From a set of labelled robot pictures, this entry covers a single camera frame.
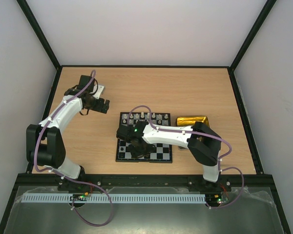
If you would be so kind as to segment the gold metal tin tray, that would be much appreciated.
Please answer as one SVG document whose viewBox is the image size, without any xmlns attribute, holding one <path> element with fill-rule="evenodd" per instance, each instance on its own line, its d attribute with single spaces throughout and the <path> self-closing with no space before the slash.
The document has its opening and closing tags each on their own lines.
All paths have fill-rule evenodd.
<svg viewBox="0 0 293 234">
<path fill-rule="evenodd" d="M 175 121 L 175 125 L 177 127 L 182 126 L 193 126 L 196 122 L 204 123 L 209 127 L 209 120 L 207 116 L 184 116 L 184 117 L 177 117 Z"/>
</svg>

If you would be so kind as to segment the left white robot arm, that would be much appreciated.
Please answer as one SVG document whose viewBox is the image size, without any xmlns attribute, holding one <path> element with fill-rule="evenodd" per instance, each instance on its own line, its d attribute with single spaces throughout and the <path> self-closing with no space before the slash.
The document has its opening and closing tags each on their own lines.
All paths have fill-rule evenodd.
<svg viewBox="0 0 293 234">
<path fill-rule="evenodd" d="M 109 100 L 101 98 L 105 87 L 99 85 L 96 71 L 82 75 L 79 83 L 69 88 L 58 107 L 39 124 L 26 129 L 26 159 L 38 172 L 51 171 L 62 177 L 78 179 L 84 168 L 66 156 L 62 134 L 82 110 L 107 113 Z"/>
</svg>

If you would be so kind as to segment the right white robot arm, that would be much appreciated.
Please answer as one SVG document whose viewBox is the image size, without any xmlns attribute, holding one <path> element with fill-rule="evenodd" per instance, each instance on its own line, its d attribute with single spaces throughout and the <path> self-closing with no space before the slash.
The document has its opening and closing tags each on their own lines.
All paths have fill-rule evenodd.
<svg viewBox="0 0 293 234">
<path fill-rule="evenodd" d="M 220 186 L 218 158 L 221 138 L 201 122 L 193 126 L 173 127 L 138 121 L 134 126 L 119 126 L 116 137 L 129 144 L 133 157 L 153 153 L 158 143 L 186 148 L 203 165 L 204 187 L 214 191 Z"/>
</svg>

